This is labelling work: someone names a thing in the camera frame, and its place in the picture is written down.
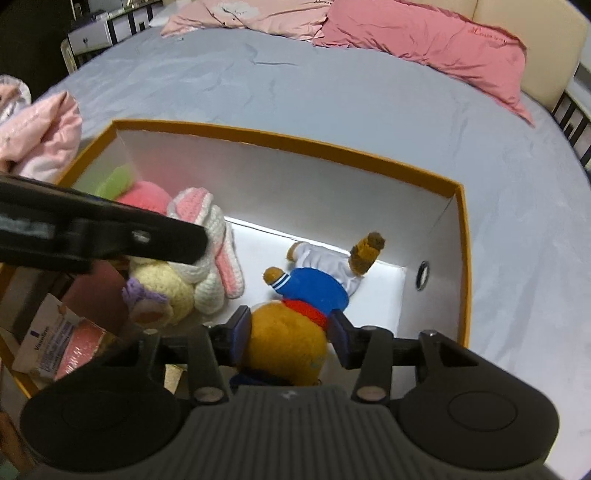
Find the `pink crochet ball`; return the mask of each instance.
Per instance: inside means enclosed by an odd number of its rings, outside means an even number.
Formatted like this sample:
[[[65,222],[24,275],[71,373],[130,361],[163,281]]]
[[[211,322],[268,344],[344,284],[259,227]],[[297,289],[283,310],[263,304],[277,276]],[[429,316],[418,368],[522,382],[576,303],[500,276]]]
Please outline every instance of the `pink crochet ball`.
[[[172,197],[164,189],[150,181],[138,181],[117,199],[117,202],[150,212],[166,215],[166,208]]]

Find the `blue shirt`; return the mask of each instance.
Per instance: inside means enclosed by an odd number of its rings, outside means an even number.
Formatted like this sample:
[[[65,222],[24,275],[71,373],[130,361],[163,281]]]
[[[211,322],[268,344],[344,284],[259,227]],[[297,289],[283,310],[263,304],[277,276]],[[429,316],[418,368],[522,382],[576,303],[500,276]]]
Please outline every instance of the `blue shirt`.
[[[333,277],[315,268],[295,268],[283,274],[271,287],[283,298],[301,300],[328,316],[334,309],[344,310],[349,296]]]

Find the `pink pillow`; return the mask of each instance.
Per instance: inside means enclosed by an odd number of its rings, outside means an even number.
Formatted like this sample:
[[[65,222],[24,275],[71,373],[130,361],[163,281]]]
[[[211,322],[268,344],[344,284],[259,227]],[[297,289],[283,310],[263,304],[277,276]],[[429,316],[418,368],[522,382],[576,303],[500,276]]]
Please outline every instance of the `pink pillow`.
[[[161,34],[180,35],[196,28],[250,28],[296,40],[312,40],[332,0],[195,0],[173,15]]]
[[[501,28],[404,0],[335,0],[314,45],[372,48],[428,65],[480,89],[533,125],[521,103],[525,46]]]

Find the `gray bed sheet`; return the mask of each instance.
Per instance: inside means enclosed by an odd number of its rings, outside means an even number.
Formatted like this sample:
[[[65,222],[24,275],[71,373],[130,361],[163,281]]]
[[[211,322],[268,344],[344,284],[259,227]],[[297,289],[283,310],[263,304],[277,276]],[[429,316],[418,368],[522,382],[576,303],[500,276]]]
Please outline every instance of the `gray bed sheet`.
[[[549,465],[591,468],[591,191],[550,114],[536,128],[470,86],[385,53],[247,30],[150,29],[52,88],[80,102],[85,141],[112,118],[281,132],[462,182],[472,236],[470,346],[560,412]]]

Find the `crocheted bunny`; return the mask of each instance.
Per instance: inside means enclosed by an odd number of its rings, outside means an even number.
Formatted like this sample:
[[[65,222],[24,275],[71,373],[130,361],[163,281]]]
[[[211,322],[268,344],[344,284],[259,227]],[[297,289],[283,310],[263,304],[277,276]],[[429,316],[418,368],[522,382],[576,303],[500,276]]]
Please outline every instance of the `crocheted bunny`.
[[[212,314],[224,298],[244,293],[244,280],[234,252],[232,227],[213,204],[206,189],[183,190],[166,208],[171,218],[203,225],[209,237],[204,257],[193,265],[132,258],[130,280],[124,291],[132,320],[143,327],[175,324],[193,308]]]
[[[189,188],[168,204],[171,218],[203,225],[209,238],[207,253],[193,265],[171,262],[184,281],[194,284],[195,308],[211,314],[222,308],[224,297],[237,299],[244,293],[244,280],[234,252],[232,226],[225,221],[213,195],[204,188]]]

